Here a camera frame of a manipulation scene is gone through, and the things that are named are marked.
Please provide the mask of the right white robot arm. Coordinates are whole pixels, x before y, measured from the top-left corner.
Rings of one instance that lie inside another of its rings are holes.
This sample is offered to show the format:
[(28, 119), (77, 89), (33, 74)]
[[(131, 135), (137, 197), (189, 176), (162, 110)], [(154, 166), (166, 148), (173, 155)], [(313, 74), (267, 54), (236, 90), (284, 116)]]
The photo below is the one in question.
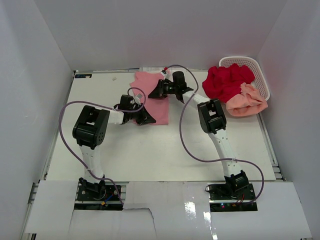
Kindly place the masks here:
[(233, 200), (238, 199), (249, 186), (249, 180), (229, 142), (227, 119), (220, 101), (204, 97), (188, 87), (182, 71), (175, 71), (172, 80), (158, 80), (148, 98), (160, 100), (168, 95), (174, 95), (184, 108), (190, 106), (197, 110), (201, 129), (213, 142), (222, 163), (226, 195)]

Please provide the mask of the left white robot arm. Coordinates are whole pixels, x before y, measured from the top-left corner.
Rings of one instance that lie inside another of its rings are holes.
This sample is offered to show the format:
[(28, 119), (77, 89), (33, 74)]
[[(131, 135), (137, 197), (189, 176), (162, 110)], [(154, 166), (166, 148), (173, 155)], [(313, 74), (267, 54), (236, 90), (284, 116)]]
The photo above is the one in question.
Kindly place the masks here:
[(95, 200), (102, 200), (107, 196), (99, 148), (105, 139), (107, 126), (124, 125), (129, 121), (134, 121), (139, 126), (157, 122), (142, 103), (137, 103), (131, 95), (123, 94), (120, 103), (112, 110), (85, 105), (73, 127), (72, 136), (79, 145), (85, 168), (84, 177), (79, 179), (79, 183)]

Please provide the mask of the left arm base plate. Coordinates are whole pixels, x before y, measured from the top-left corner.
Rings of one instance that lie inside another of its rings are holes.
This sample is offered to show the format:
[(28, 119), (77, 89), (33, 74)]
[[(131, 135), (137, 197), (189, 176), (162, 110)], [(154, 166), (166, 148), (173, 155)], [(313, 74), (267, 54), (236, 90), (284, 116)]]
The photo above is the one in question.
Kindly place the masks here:
[(92, 211), (122, 211), (122, 186), (106, 184), (104, 181), (90, 183), (81, 181), (78, 184), (74, 209)]

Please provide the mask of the pink t shirt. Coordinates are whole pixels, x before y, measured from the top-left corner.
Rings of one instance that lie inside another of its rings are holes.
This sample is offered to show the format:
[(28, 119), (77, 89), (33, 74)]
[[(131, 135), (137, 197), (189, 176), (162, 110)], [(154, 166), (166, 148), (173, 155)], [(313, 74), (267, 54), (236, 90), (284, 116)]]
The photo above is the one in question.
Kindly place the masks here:
[(134, 81), (130, 83), (132, 88), (139, 88), (145, 93), (146, 103), (144, 107), (156, 121), (151, 125), (169, 124), (169, 98), (148, 98), (148, 95), (156, 88), (158, 81), (163, 79), (164, 76), (161, 73), (137, 71), (134, 74)]

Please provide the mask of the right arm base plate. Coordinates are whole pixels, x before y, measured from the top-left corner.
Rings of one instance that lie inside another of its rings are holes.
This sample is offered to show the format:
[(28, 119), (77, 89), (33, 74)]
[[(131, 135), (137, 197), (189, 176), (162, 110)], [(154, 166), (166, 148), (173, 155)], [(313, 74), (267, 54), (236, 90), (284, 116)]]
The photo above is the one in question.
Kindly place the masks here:
[(226, 184), (208, 184), (204, 189), (209, 194), (209, 207), (212, 213), (257, 212), (255, 191), (250, 183), (239, 192), (232, 192)]

